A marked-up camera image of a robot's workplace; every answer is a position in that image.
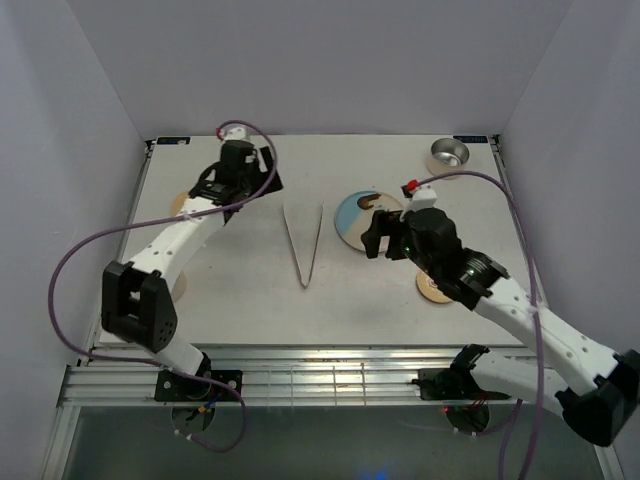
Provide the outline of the stainless steel slotted tongs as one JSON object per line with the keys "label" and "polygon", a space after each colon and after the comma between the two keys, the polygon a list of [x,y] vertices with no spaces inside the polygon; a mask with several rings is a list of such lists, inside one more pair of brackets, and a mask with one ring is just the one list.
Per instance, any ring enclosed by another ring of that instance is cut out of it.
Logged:
{"label": "stainless steel slotted tongs", "polygon": [[297,280],[300,287],[307,290],[313,278],[324,205],[318,202],[296,202],[285,199],[282,215]]}

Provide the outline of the wooden round lid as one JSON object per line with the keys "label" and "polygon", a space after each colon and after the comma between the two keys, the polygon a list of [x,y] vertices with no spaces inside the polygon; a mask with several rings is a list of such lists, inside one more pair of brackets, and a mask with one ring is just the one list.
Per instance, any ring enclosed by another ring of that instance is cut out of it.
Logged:
{"label": "wooden round lid", "polygon": [[182,216],[185,213],[184,204],[188,198],[189,198],[189,195],[187,191],[183,191],[179,193],[171,202],[169,214],[172,217]]}
{"label": "wooden round lid", "polygon": [[418,292],[431,303],[445,305],[452,302],[423,271],[416,274],[416,287]]}

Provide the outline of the steel lunch bowl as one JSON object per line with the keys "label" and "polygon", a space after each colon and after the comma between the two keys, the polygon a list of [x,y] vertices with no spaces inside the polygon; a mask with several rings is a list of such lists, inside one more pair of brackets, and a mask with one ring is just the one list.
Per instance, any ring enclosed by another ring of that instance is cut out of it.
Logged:
{"label": "steel lunch bowl", "polygon": [[171,298],[174,302],[177,302],[185,293],[187,288],[187,279],[184,272],[181,272],[176,278],[171,288]]}
{"label": "steel lunch bowl", "polygon": [[440,138],[430,147],[426,160],[428,171],[436,176],[463,171],[468,164],[468,147],[454,138]]}

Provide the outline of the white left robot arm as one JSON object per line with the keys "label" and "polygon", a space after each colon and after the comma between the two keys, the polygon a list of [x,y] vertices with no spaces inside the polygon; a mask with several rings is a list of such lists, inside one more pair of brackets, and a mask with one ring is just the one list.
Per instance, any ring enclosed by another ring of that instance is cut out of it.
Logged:
{"label": "white left robot arm", "polygon": [[219,160],[200,174],[169,225],[128,261],[112,261],[103,271],[102,329],[181,371],[177,386],[190,399],[210,392],[212,376],[204,353],[179,337],[172,288],[205,241],[243,205],[282,189],[270,146],[226,140]]}

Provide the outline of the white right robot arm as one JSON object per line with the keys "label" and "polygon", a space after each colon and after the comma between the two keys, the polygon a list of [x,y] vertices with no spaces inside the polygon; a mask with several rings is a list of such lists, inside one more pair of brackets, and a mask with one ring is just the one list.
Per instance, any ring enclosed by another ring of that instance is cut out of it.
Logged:
{"label": "white right robot arm", "polygon": [[567,425],[584,440],[613,444],[639,406],[639,354],[617,352],[582,334],[488,255],[463,246],[440,209],[377,211],[361,240],[368,258],[388,238],[386,258],[408,259],[449,299],[492,321],[534,351],[559,378],[551,387]]}

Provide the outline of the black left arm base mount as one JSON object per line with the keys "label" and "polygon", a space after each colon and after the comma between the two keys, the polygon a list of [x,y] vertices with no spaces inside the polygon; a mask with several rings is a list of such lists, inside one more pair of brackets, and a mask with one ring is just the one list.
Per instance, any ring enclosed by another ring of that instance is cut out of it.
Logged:
{"label": "black left arm base mount", "polygon": [[[205,376],[233,388],[238,394],[241,393],[243,383],[243,372],[241,370],[212,370],[206,372]],[[153,399],[156,402],[165,403],[208,403],[213,400],[235,402],[237,400],[236,396],[226,388],[211,385],[207,382],[187,379],[168,370],[159,372]]]}

